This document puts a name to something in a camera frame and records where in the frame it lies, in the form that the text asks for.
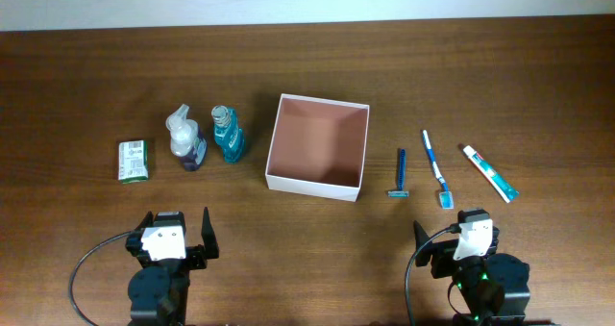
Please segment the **teal mouthwash bottle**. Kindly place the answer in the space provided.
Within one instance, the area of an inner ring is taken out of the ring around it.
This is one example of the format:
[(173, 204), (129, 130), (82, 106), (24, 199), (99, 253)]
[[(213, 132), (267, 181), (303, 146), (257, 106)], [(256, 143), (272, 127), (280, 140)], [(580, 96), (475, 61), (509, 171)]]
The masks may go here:
[(211, 111), (214, 140), (222, 149), (226, 163), (238, 163), (245, 149), (245, 137), (233, 108), (215, 106)]

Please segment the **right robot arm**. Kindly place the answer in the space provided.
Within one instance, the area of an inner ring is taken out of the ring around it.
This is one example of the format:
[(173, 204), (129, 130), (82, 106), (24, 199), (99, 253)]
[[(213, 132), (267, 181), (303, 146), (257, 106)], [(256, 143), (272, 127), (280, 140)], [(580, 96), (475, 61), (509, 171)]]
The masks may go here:
[(458, 241), (436, 239), (458, 229), (458, 225), (451, 225), (430, 237), (419, 222), (414, 222), (416, 250), (407, 270), (428, 264), (434, 279), (451, 280), (449, 288), (458, 289), (469, 309), (468, 313), (455, 311), (454, 325), (521, 325), (530, 300), (529, 265), (497, 251), (497, 228), (485, 254), (455, 260)]

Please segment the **blue white toothbrush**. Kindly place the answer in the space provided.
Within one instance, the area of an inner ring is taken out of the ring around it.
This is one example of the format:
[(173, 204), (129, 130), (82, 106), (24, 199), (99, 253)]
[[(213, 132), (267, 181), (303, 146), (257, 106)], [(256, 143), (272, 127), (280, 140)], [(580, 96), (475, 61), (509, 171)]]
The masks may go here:
[(422, 138), (423, 138), (424, 146), (425, 146), (425, 149), (426, 149), (429, 161), (430, 161), (430, 166), (431, 166), (433, 175), (442, 188), (442, 190), (438, 193), (438, 199), (440, 202), (440, 206), (442, 209), (452, 210), (455, 207), (454, 198), (448, 187), (448, 184), (445, 178), (443, 177), (439, 169), (439, 166), (436, 161), (435, 153), (432, 149), (431, 140), (426, 130), (422, 131)]

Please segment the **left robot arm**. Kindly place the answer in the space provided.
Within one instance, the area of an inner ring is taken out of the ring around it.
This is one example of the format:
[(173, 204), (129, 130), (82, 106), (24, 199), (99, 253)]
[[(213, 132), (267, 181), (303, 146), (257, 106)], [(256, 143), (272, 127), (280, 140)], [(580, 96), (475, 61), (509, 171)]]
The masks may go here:
[(141, 269), (128, 284), (132, 325), (185, 325), (190, 273), (220, 255), (209, 210), (203, 210), (202, 243), (185, 244), (182, 212), (147, 213), (126, 239)]

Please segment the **blue disposable razor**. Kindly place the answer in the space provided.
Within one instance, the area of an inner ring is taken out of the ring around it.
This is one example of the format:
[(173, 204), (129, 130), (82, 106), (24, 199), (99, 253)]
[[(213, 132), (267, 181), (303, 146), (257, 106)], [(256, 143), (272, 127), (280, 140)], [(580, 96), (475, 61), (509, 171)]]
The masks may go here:
[(387, 193), (387, 196), (391, 198), (408, 198), (409, 192), (405, 190), (405, 181), (406, 181), (406, 150), (403, 148), (400, 148), (398, 150), (396, 188), (394, 190), (390, 190)]

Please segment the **white teal toothpaste tube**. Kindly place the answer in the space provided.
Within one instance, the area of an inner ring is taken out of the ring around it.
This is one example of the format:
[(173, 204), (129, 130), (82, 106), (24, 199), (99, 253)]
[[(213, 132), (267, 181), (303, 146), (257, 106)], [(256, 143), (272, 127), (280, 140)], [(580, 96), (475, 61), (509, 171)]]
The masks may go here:
[(473, 147), (466, 145), (462, 151), (506, 203), (519, 196), (519, 192)]

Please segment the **green white soap box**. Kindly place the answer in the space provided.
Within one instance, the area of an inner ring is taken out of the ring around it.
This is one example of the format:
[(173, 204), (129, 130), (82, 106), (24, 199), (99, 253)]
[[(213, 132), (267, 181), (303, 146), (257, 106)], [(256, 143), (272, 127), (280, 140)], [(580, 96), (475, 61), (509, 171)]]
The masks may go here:
[(130, 184), (149, 179), (145, 140), (120, 142), (118, 145), (118, 181)]

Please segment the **clear purple spray bottle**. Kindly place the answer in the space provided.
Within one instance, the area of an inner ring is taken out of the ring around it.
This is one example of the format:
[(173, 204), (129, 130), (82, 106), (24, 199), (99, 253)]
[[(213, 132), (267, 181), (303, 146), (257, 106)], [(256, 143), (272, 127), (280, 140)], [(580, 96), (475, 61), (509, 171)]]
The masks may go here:
[(208, 144), (199, 124), (188, 119), (189, 106), (182, 104), (165, 122), (170, 149), (186, 171), (198, 170), (205, 161)]

